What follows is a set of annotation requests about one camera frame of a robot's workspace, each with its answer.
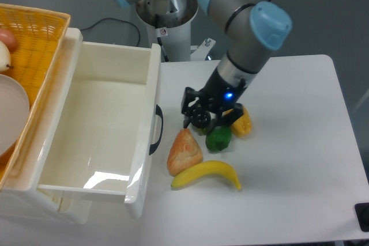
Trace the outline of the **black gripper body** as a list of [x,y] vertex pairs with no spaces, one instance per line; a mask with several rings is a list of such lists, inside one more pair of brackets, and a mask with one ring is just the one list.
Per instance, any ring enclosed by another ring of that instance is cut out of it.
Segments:
[[217,114],[234,107],[254,79],[254,73],[235,66],[217,66],[201,89],[201,107]]

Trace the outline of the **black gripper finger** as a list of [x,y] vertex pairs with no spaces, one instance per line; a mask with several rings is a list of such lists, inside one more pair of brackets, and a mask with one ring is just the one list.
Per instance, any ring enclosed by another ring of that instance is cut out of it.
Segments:
[[229,127],[242,115],[243,106],[240,103],[236,103],[232,109],[217,113],[216,116],[211,119],[209,125],[207,126],[206,133],[211,134],[217,127]]
[[186,87],[184,90],[184,95],[181,103],[181,113],[184,116],[183,127],[188,128],[190,123],[190,116],[193,111],[197,108],[205,109],[205,95],[204,91],[201,89],[199,91],[194,90],[191,87]]

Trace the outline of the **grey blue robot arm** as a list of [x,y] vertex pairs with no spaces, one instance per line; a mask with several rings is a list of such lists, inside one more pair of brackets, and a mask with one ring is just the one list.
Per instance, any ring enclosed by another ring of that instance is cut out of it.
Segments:
[[292,29],[290,16],[275,0],[115,1],[120,7],[135,6],[149,39],[161,47],[167,62],[191,56],[190,24],[199,9],[232,40],[205,86],[184,90],[183,125],[207,132],[243,115],[239,98]]

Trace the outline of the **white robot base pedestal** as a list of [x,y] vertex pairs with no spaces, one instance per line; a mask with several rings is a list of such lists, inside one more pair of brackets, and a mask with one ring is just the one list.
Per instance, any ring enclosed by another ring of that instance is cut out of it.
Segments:
[[146,25],[149,43],[162,48],[162,60],[186,62],[191,55],[191,22],[197,0],[140,0],[135,6]]

